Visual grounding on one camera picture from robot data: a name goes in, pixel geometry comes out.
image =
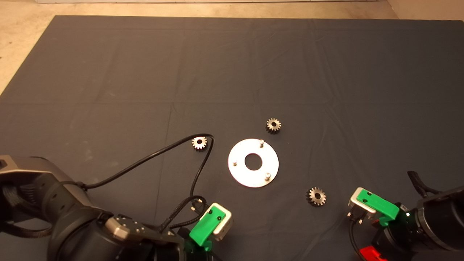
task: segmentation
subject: black cable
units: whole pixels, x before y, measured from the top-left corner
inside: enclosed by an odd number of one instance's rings
[[[169,215],[169,217],[159,226],[158,231],[162,232],[166,227],[168,227],[168,225],[171,223],[171,221],[180,213],[180,211],[187,205],[187,203],[189,201],[191,201],[191,200],[194,200],[194,199],[196,199],[196,200],[200,199],[202,201],[202,204],[203,204],[203,209],[202,209],[201,213],[198,215],[198,217],[192,219],[192,220],[195,220],[195,219],[199,220],[200,217],[203,215],[205,209],[206,209],[204,207],[206,205],[206,199],[204,197],[202,197],[202,196],[189,196],[186,199],[182,200],[179,203],[179,205],[177,205],[177,207],[174,209],[174,211],[171,213],[171,215]],[[195,222],[195,221],[191,222],[192,220],[182,222],[182,223],[179,223],[179,224],[175,224],[170,228],[175,228],[175,227],[178,228],[178,227],[183,227],[183,226],[192,224],[192,223]]]
[[[194,190],[195,185],[196,185],[197,180],[198,180],[198,177],[200,176],[200,173],[203,170],[203,167],[205,166],[206,161],[209,158],[209,155],[211,153],[211,149],[213,148],[214,136],[211,135],[211,134],[208,134],[208,133],[199,133],[199,134],[194,134],[194,135],[190,135],[188,137],[185,137],[185,138],[183,138],[181,140],[178,140],[178,141],[174,142],[171,145],[168,145],[168,146],[162,148],[161,150],[158,150],[158,151],[155,151],[155,152],[151,153],[150,155],[138,160],[137,162],[135,162],[135,163],[131,164],[130,166],[124,168],[123,170],[119,171],[118,173],[112,175],[111,177],[108,177],[107,179],[104,179],[104,180],[102,180],[100,182],[90,184],[90,185],[82,183],[82,184],[80,184],[80,186],[82,187],[82,189],[87,190],[87,189],[94,189],[94,188],[98,188],[98,187],[101,187],[103,185],[106,185],[106,184],[112,182],[113,180],[121,177],[122,175],[128,173],[129,171],[135,169],[136,167],[142,165],[143,163],[147,162],[148,160],[150,160],[150,159],[152,159],[152,158],[154,158],[156,156],[159,156],[159,155],[163,154],[164,152],[166,152],[168,150],[171,150],[171,149],[181,145],[182,143],[190,141],[190,140],[192,140],[192,139],[194,139],[196,137],[209,137],[211,139],[211,142],[208,145],[208,147],[209,147],[208,152],[206,153],[205,158],[204,158],[203,162],[201,163],[200,168],[198,169],[197,174],[196,174],[196,176],[195,176],[195,178],[193,180],[192,187],[190,189],[190,195],[192,196],[193,195],[193,190]]]
[[[17,227],[12,224],[8,223],[1,223],[0,222],[0,232],[5,232],[10,235],[14,235],[17,237],[23,238],[41,238],[46,237],[52,234],[52,228],[45,228],[45,229],[28,229],[28,228],[21,228]]]
[[[420,179],[419,174],[416,171],[408,171],[407,172],[409,179],[411,180],[412,185],[416,189],[416,191],[421,195],[421,197],[428,197],[427,193],[438,194],[441,191],[429,188],[425,185],[425,183]]]
[[[3,197],[6,199],[6,201],[12,208],[16,208],[28,215],[45,220],[45,218],[42,215],[42,212],[40,211],[40,208],[36,205],[29,203],[27,200],[21,197],[19,195],[17,187],[11,184],[3,184],[1,186],[1,190],[3,193]]]
[[[354,240],[353,228],[354,228],[355,225],[356,225],[356,221],[351,220],[350,226],[349,226],[349,231],[348,231],[349,239],[350,239],[350,241],[351,241],[351,246],[353,246],[354,251],[356,252],[356,254],[358,255],[358,257],[359,257],[362,261],[367,261],[367,260],[364,258],[364,256],[361,254],[361,251],[359,251],[359,248],[358,248],[358,246],[356,245],[356,241]]]

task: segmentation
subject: cable connector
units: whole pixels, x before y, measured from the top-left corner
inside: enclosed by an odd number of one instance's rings
[[[190,207],[190,209],[199,214],[199,215],[203,215],[204,214],[204,210],[205,209],[208,209],[209,208],[209,205],[208,204],[204,204],[203,201],[201,199],[197,199],[197,200],[192,200],[192,206]]]
[[[348,212],[347,217],[353,222],[362,224],[362,221],[367,216],[367,213],[368,212],[364,208],[358,205],[354,205]]]
[[[79,186],[83,191],[87,192],[87,184],[82,181],[76,182],[76,185]]]

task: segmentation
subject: beige floor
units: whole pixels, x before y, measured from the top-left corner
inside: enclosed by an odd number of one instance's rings
[[[375,2],[234,4],[37,4],[0,0],[0,93],[54,15],[397,19],[387,0]]]

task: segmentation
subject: center hole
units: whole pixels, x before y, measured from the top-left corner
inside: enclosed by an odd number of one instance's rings
[[[251,170],[258,170],[259,168],[261,168],[261,165],[263,165],[263,161],[261,160],[260,156],[252,153],[246,156],[245,165],[247,166],[247,168]]]

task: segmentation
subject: gear teeth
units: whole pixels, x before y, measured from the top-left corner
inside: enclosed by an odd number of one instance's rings
[[[206,137],[196,137],[192,140],[192,146],[197,150],[203,150],[208,145],[208,139]]]
[[[318,187],[314,187],[306,192],[306,200],[308,203],[315,207],[320,207],[325,204],[327,200],[327,196],[325,195],[324,191]]]
[[[277,134],[280,131],[281,127],[282,127],[282,123],[276,118],[270,118],[266,122],[266,130],[270,134]]]

